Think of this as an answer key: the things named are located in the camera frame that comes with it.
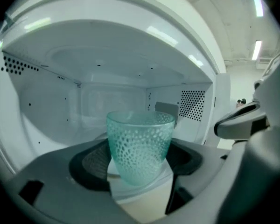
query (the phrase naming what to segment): glass cup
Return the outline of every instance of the glass cup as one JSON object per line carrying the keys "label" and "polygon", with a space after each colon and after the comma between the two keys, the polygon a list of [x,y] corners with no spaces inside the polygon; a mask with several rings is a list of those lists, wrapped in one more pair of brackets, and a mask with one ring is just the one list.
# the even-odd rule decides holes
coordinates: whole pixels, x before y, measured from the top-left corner
{"label": "glass cup", "polygon": [[162,112],[122,112],[107,115],[109,146],[121,178],[134,186],[159,174],[172,138],[175,118]]}

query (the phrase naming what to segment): ceiling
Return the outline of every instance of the ceiling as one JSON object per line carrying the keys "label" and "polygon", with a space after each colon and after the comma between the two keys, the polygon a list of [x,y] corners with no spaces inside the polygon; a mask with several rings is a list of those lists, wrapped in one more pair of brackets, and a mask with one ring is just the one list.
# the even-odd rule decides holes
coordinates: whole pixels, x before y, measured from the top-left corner
{"label": "ceiling", "polygon": [[[226,66],[252,64],[264,69],[259,66],[263,58],[280,52],[280,31],[265,4],[264,16],[257,17],[254,0],[188,1],[210,27]],[[258,60],[252,61],[256,40],[261,40],[262,46]]]}

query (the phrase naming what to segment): cup rim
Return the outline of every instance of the cup rim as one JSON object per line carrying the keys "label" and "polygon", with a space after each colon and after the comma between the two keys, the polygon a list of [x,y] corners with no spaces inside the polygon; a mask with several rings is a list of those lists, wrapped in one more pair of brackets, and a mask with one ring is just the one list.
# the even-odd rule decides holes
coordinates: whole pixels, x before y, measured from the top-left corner
{"label": "cup rim", "polygon": [[[110,115],[114,114],[114,113],[128,113],[128,112],[133,112],[133,113],[162,113],[162,114],[166,114],[166,115],[170,116],[171,117],[171,121],[163,123],[163,124],[157,124],[157,125],[136,125],[136,124],[129,124],[129,123],[126,123],[126,122],[120,122],[120,121],[117,121],[117,120],[112,119],[110,117]],[[167,125],[167,124],[175,122],[175,118],[174,118],[173,115],[165,113],[165,112],[160,112],[160,111],[112,111],[112,112],[109,112],[107,114],[107,119],[110,119],[110,120],[112,120],[112,121],[114,121],[116,123],[119,123],[119,124],[124,124],[126,126],[137,126],[137,127],[158,127],[158,126],[163,126],[163,125]]]}

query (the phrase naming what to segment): textured glass cup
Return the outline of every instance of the textured glass cup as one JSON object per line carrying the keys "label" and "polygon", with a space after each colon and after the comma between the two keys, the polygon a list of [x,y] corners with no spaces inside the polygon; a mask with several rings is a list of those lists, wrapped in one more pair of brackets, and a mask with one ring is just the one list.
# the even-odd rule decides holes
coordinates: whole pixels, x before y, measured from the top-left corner
{"label": "textured glass cup", "polygon": [[108,113],[109,146],[124,181],[142,186],[158,176],[167,155],[174,124],[175,118],[162,112]]}

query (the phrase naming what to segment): white wall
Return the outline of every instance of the white wall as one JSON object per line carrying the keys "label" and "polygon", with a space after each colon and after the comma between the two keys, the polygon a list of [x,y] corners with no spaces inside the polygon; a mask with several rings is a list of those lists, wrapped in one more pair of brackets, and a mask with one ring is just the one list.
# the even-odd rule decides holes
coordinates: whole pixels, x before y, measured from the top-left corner
{"label": "white wall", "polygon": [[[238,65],[227,68],[231,81],[231,108],[236,108],[238,99],[245,98],[250,103],[254,93],[254,82],[262,77],[264,70],[258,70],[255,65]],[[231,149],[233,140],[221,139],[218,148]]]}

